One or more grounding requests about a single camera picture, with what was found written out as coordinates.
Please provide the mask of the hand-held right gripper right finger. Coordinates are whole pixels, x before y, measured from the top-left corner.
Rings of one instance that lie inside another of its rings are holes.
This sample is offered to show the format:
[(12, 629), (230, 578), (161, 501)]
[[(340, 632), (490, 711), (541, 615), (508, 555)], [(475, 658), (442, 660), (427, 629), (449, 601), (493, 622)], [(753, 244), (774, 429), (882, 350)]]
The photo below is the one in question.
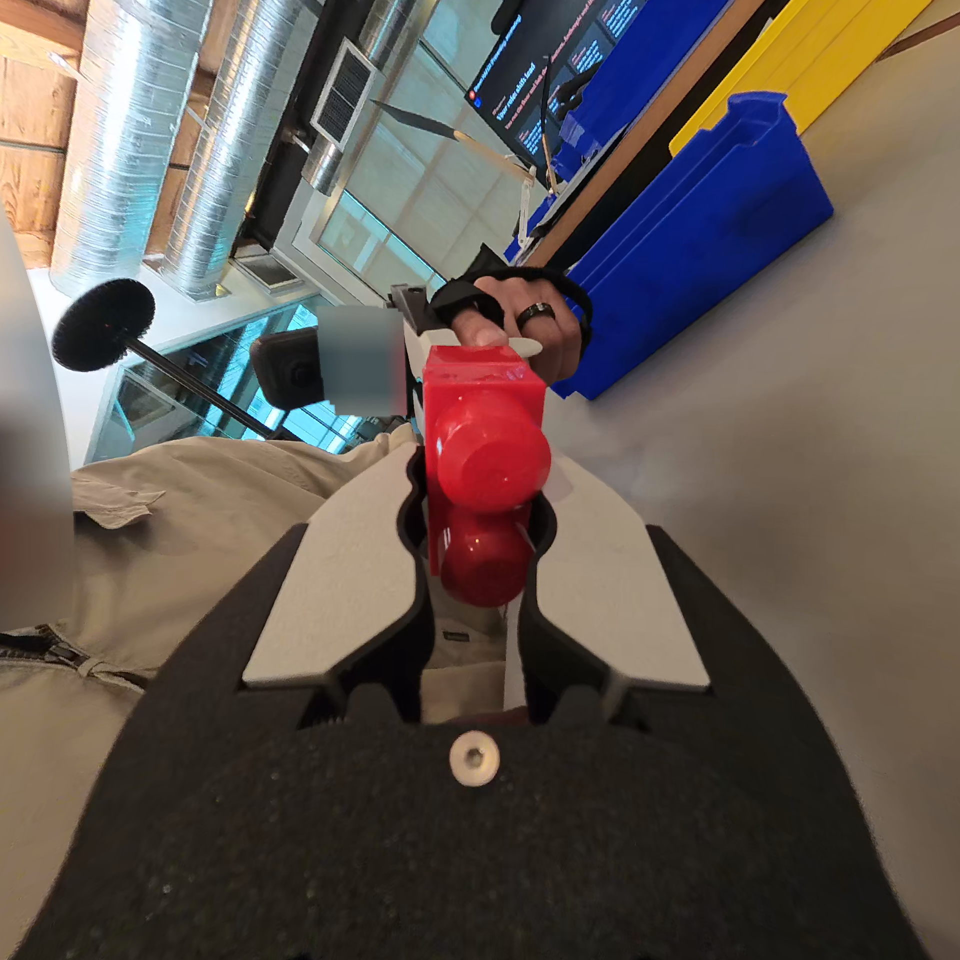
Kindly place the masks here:
[(561, 454), (535, 506), (543, 532), (518, 627), (528, 678), (557, 693), (706, 691), (709, 674), (641, 516)]

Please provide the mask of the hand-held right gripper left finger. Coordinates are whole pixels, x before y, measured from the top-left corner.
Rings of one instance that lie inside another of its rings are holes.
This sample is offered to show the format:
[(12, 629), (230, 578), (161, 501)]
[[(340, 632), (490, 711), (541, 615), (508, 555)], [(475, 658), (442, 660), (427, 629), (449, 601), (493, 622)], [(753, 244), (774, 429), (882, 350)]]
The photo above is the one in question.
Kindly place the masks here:
[(399, 446), (306, 525), (244, 669), (252, 690), (348, 691), (420, 676), (435, 641), (420, 555), (424, 448)]

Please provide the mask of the red two-stud toy block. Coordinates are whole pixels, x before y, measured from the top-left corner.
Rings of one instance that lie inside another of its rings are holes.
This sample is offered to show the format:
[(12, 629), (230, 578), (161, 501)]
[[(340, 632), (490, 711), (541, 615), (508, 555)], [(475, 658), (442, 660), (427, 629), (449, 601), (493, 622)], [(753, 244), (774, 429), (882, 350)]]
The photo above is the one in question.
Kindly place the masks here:
[(508, 345), (433, 345), (422, 370), (428, 561), (454, 599), (509, 604), (534, 556), (546, 485), (546, 384)]

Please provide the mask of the blue plastic bin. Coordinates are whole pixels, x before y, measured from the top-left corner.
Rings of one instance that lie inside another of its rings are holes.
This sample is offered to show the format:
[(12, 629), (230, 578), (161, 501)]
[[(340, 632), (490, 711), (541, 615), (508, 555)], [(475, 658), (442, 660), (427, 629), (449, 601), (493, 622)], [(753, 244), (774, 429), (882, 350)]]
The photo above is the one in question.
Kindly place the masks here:
[(582, 91), (560, 128), (560, 153), (572, 163), (604, 148), (646, 109), (729, 1), (650, 1)]
[(834, 215), (786, 100), (730, 95), (571, 267), (592, 335), (561, 398), (597, 399)]

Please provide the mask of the person's left hand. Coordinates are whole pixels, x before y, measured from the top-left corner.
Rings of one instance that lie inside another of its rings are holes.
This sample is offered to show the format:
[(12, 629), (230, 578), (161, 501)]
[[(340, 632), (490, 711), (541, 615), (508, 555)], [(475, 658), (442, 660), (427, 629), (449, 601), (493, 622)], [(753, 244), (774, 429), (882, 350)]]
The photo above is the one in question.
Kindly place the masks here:
[(540, 345), (540, 352), (529, 362), (548, 386), (576, 373), (582, 351), (580, 322), (549, 281), (486, 276), (474, 284), (498, 302), (503, 324), (498, 326), (476, 309), (465, 308), (451, 324), (461, 345), (507, 346), (512, 338), (526, 338)]

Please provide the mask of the black disc on rod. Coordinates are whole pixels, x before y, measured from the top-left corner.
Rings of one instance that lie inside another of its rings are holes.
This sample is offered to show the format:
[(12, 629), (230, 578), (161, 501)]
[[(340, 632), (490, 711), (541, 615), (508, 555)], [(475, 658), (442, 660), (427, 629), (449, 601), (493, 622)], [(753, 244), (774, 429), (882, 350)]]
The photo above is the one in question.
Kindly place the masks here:
[(155, 298), (140, 281), (118, 278), (103, 282), (74, 300), (61, 316), (51, 339), (54, 361), (70, 371), (92, 373), (114, 366), (132, 352), (260, 438), (297, 440), (283, 425), (269, 428), (146, 345), (142, 337), (150, 329), (155, 314)]

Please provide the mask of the wooden side table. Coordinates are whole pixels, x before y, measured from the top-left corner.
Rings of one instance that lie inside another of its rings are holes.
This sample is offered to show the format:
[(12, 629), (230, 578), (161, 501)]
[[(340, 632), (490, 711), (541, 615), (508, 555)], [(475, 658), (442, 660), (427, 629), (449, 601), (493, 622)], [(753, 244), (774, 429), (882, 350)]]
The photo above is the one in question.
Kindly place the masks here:
[(731, 2), (657, 96), (558, 209), (528, 266), (578, 261), (669, 163), (668, 145), (785, 2)]

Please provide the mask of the computer monitor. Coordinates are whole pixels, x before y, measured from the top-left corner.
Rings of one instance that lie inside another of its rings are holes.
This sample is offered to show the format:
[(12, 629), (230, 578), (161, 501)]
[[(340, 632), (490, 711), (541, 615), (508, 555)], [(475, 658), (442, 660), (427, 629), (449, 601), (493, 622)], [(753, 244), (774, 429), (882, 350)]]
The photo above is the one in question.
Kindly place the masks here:
[(496, 40), (465, 100), (521, 162), (546, 174), (544, 140), (560, 143), (558, 88), (606, 60), (645, 1), (501, 2)]

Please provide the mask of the yellow plastic bin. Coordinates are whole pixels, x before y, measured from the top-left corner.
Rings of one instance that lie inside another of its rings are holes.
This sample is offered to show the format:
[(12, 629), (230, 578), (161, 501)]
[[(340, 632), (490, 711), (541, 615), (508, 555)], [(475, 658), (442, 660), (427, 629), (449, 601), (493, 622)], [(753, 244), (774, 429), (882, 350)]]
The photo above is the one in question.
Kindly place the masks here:
[(791, 1), (669, 143), (675, 157), (727, 112), (731, 95), (774, 92), (802, 134), (930, 5)]

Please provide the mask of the silver ventilation duct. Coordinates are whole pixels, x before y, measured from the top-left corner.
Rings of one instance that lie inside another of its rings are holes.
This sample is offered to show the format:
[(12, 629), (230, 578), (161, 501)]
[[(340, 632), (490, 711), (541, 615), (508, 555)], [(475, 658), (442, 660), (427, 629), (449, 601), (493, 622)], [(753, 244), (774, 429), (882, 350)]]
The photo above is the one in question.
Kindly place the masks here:
[(211, 8), (89, 3), (49, 269), (59, 293), (137, 277)]
[(158, 272), (193, 301), (212, 299), (325, 6), (242, 1)]

